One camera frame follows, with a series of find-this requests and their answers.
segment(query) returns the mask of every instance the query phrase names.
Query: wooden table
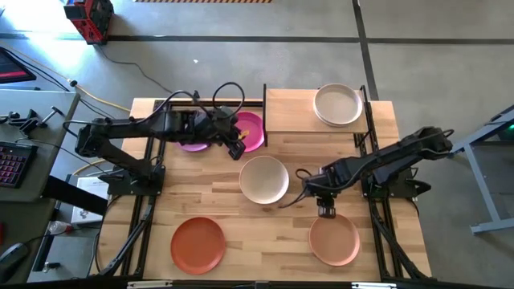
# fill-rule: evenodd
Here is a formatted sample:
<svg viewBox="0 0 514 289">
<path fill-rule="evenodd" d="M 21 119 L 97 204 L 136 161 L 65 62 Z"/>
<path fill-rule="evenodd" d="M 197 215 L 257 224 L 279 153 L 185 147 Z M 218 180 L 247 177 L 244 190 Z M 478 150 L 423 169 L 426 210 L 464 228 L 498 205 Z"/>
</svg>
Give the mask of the wooden table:
<svg viewBox="0 0 514 289">
<path fill-rule="evenodd" d="M 154 101 L 135 99 L 132 116 L 147 116 L 153 110 Z M 384 147 L 397 141 L 393 104 L 374 101 L 372 108 L 379 145 Z M 262 108 L 244 108 L 243 111 L 261 115 Z M 153 155 L 157 154 L 156 143 Z M 123 150 L 142 158 L 145 145 L 146 139 L 127 139 Z M 258 205 L 247 200 L 239 188 L 239 170 L 251 158 L 261 155 L 282 161 L 291 180 L 286 195 L 271 205 Z M 157 199 L 144 278 L 378 281 L 369 208 L 361 197 L 360 184 L 347 189 L 336 199 L 337 213 L 352 220 L 361 237 L 358 256 L 343 267 L 325 265 L 309 250 L 308 230 L 317 216 L 314 199 L 303 200 L 283 210 L 277 208 L 278 204 L 290 202 L 301 191 L 300 180 L 294 176 L 296 169 L 316 171 L 337 158 L 350 156 L 358 156 L 351 133 L 269 133 L 268 147 L 245 153 L 239 161 L 233 161 L 224 147 L 213 146 L 202 152 L 188 153 L 176 144 L 168 143 L 164 161 L 167 168 L 165 187 Z M 101 267 L 107 265 L 127 238 L 133 202 L 134 197 L 122 197 L 105 218 L 98 251 Z M 392 199 L 390 203 L 399 243 L 418 268 L 430 275 L 416 210 L 407 200 Z M 222 261 L 204 275 L 180 271 L 169 252 L 174 231 L 195 216 L 214 219 L 226 237 Z M 135 245 L 132 265 L 137 262 L 139 244 Z M 388 268 L 393 272 L 389 247 L 385 245 L 384 250 Z"/>
</svg>

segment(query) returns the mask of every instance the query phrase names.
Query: gray floor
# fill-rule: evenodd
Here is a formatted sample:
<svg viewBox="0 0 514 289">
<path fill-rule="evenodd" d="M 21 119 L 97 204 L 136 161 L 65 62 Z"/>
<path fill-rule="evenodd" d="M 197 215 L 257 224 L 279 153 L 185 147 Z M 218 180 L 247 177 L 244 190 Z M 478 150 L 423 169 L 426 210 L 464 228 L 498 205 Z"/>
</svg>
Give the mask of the gray floor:
<svg viewBox="0 0 514 289">
<path fill-rule="evenodd" d="M 55 17 L 42 18 L 44 14 L 36 13 L 28 17 L 20 2 L 39 5 Z M 42 2 L 53 4 L 42 6 Z M 357 36 L 350 0 L 275 0 L 268 5 L 112 2 L 116 12 L 113 35 Z M 361 5 L 369 37 L 514 36 L 512 1 L 361 0 Z M 110 63 L 94 47 L 80 41 L 51 40 L 54 32 L 75 32 L 63 18 L 59 1 L 8 1 L 0 32 L 13 31 L 38 31 L 30 40 L 3 41 L 77 79 L 96 96 L 127 107 L 134 97 L 166 96 L 135 67 Z M 369 49 L 378 95 L 394 102 L 402 135 L 436 125 L 455 129 L 451 139 L 458 140 L 514 102 L 514 46 L 370 45 Z M 114 59 L 138 62 L 169 89 L 197 89 L 204 96 L 231 80 L 241 83 L 249 97 L 261 97 L 262 83 L 274 88 L 367 84 L 359 45 L 351 43 L 111 42 L 104 50 Z M 47 83 L 37 84 L 53 89 Z M 77 119 L 92 117 L 85 108 L 77 114 Z M 69 149 L 74 145 L 72 139 L 65 144 Z M 61 153 L 53 174 L 63 177 L 81 165 Z M 434 277 L 514 287 L 514 229 L 471 235 L 470 224 L 489 218 L 467 162 L 424 161 L 419 167 L 418 178 L 433 185 L 418 205 Z M 72 273 L 31 279 L 84 275 L 91 239 L 78 239 L 73 241 L 77 249 L 68 245 L 70 249 L 62 247 L 60 253 L 52 253 L 53 259 L 69 264 L 67 270 Z M 73 250 L 76 258 L 69 257 Z M 77 265 L 78 259 L 84 264 Z"/>
</svg>

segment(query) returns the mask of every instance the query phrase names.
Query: computer keyboard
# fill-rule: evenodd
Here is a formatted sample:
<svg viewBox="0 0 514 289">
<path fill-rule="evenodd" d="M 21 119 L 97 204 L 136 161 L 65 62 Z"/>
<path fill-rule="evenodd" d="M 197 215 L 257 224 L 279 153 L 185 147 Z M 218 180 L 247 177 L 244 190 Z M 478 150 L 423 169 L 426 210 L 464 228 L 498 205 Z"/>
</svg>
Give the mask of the computer keyboard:
<svg viewBox="0 0 514 289">
<path fill-rule="evenodd" d="M 18 188 L 38 147 L 0 141 L 0 187 Z"/>
</svg>

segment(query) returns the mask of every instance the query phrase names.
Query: magenta plate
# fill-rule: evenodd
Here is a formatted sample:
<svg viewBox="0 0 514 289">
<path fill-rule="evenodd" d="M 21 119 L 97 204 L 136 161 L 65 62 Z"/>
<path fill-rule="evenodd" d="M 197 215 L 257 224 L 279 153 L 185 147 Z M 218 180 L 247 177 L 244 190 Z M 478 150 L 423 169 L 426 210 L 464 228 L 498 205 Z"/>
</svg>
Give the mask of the magenta plate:
<svg viewBox="0 0 514 289">
<path fill-rule="evenodd" d="M 187 152 L 199 152 L 201 150 L 207 149 L 207 144 L 184 144 L 181 145 L 177 143 L 177 146 Z"/>
<path fill-rule="evenodd" d="M 263 133 L 263 119 L 251 112 L 238 112 L 238 122 L 236 127 L 241 129 L 241 132 L 249 131 L 243 143 L 247 146 L 244 150 L 245 153 L 255 151 L 264 142 Z"/>
</svg>

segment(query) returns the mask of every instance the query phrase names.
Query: white bowl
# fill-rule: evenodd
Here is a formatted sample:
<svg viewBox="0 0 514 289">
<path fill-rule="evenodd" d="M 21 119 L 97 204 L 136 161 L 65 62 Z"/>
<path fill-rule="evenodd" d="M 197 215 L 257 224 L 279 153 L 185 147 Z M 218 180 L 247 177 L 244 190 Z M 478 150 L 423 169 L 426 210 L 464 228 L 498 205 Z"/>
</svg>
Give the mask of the white bowl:
<svg viewBox="0 0 514 289">
<path fill-rule="evenodd" d="M 288 171 L 284 164 L 273 157 L 254 157 L 241 169 L 239 186 L 251 201 L 271 204 L 288 190 Z"/>
<path fill-rule="evenodd" d="M 362 114 L 361 97 L 343 84 L 327 84 L 314 96 L 314 112 L 332 126 L 351 124 Z"/>
</svg>

